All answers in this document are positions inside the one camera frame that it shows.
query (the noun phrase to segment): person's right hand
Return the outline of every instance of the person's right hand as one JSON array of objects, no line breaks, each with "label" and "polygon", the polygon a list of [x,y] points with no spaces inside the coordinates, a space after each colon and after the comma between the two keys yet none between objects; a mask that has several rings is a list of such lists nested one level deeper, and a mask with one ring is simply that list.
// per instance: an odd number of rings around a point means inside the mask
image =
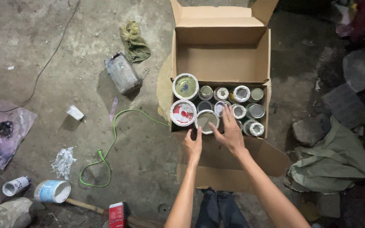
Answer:
[{"label": "person's right hand", "polygon": [[222,119],[223,125],[225,126],[225,133],[223,135],[211,122],[209,123],[209,126],[215,134],[216,140],[227,147],[230,152],[237,157],[238,153],[243,150],[246,151],[246,148],[242,132],[240,131],[240,127],[237,125],[236,119],[234,118],[231,106],[223,106]]}]

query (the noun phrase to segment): green electrical cord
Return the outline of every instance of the green electrical cord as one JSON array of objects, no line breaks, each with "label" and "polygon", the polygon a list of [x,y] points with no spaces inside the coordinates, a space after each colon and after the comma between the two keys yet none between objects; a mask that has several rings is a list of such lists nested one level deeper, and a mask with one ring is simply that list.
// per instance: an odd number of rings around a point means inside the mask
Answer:
[{"label": "green electrical cord", "polygon": [[[107,186],[107,185],[111,182],[111,168],[109,167],[108,163],[105,161],[105,158],[106,158],[106,156],[108,155],[109,150],[110,150],[110,149],[114,146],[114,144],[115,144],[115,140],[116,140],[115,120],[116,120],[116,118],[117,118],[120,114],[122,114],[122,113],[124,113],[124,112],[126,112],[126,111],[139,111],[139,112],[141,112],[141,113],[145,114],[147,117],[149,117],[149,116],[148,116],[148,115],[147,115],[144,111],[137,110],[137,109],[127,109],[127,110],[120,111],[118,114],[116,114],[116,116],[115,116],[115,118],[114,118],[114,122],[113,122],[115,137],[114,137],[114,141],[112,142],[112,145],[109,147],[109,149],[108,149],[107,153],[106,153],[104,156],[102,156],[102,151],[101,151],[101,149],[98,149],[98,150],[97,150],[97,152],[98,152],[98,154],[99,154],[99,156],[101,157],[101,159],[102,159],[102,160],[100,160],[99,162],[97,161],[97,162],[91,163],[91,164],[87,165],[84,169],[82,169],[82,170],[81,170],[81,172],[80,172],[80,176],[79,176],[79,179],[80,179],[81,183],[83,183],[83,184],[85,184],[85,185],[88,185],[88,186],[94,186],[94,187],[105,187],[105,186]],[[161,124],[163,124],[163,125],[165,125],[165,126],[169,127],[167,124],[162,123],[162,122],[159,122],[159,121],[156,121],[156,120],[153,120],[151,117],[149,117],[149,119],[150,119],[150,120],[152,120],[152,121],[155,121],[155,122],[157,122],[157,123],[161,123]],[[104,163],[106,164],[107,168],[108,168],[108,171],[109,171],[109,180],[108,180],[108,183],[106,183],[105,185],[92,185],[92,184],[87,184],[87,183],[85,183],[84,181],[82,181],[82,179],[81,179],[81,174],[84,172],[84,170],[85,170],[86,168],[88,168],[89,166],[92,166],[92,165],[95,165],[95,164],[98,164],[98,163],[101,163],[101,162],[104,162]]]}]

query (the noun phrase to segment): broom handle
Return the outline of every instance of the broom handle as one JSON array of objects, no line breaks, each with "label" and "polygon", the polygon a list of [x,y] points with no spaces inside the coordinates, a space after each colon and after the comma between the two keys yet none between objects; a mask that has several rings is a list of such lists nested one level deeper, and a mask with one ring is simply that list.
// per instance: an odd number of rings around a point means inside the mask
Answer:
[{"label": "broom handle", "polygon": [[72,205],[76,205],[76,206],[80,206],[80,207],[87,208],[89,210],[96,211],[96,212],[101,213],[101,214],[104,213],[104,209],[102,209],[102,208],[99,208],[99,207],[93,206],[93,205],[89,205],[89,204],[80,202],[80,201],[75,200],[75,199],[67,198],[66,199],[66,202],[69,203],[69,204],[72,204]]}]

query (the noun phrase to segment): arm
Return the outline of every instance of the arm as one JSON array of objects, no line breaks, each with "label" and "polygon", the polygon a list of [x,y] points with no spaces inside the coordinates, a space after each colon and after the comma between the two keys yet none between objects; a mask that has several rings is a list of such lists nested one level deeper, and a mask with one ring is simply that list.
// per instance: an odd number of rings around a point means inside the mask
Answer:
[{"label": "arm", "polygon": [[202,129],[198,128],[195,141],[191,140],[191,132],[191,129],[188,130],[183,142],[188,156],[187,171],[170,215],[165,222],[165,228],[190,228],[191,226],[195,174],[202,151]]},{"label": "arm", "polygon": [[274,226],[277,228],[310,228],[311,226],[301,213],[256,164],[245,148],[243,135],[233,116],[232,108],[223,107],[222,115],[225,133],[220,134],[212,124],[210,127],[216,139],[225,145],[241,163],[250,178],[261,206]]}]

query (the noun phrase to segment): cardboard box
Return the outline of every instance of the cardboard box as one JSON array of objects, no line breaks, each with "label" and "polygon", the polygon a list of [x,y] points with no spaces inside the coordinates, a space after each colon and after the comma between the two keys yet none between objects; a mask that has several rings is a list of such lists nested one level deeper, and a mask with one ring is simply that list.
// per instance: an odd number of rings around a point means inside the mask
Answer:
[{"label": "cardboard box", "polygon": [[[251,8],[244,7],[182,7],[170,0],[176,28],[173,33],[171,77],[193,74],[200,84],[262,88],[260,102],[266,114],[260,122],[265,133],[260,137],[244,136],[246,148],[267,175],[286,174],[290,160],[281,151],[264,141],[268,130],[268,105],[271,97],[270,42],[267,23],[278,0],[258,0]],[[186,128],[170,127],[182,142]],[[229,150],[215,136],[202,136],[202,154],[195,178],[196,188],[252,192],[249,178]],[[185,175],[186,159],[181,147],[177,178]]]}]

